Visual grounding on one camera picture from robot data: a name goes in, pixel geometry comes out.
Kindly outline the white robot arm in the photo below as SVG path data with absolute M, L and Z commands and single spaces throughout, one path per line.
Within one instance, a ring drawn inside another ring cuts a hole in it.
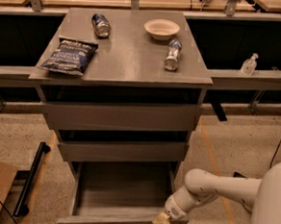
M 281 163 L 259 179 L 221 177 L 192 169 L 184 184 L 166 200 L 152 224 L 181 220 L 193 209 L 224 197 L 252 210 L 249 224 L 281 224 Z

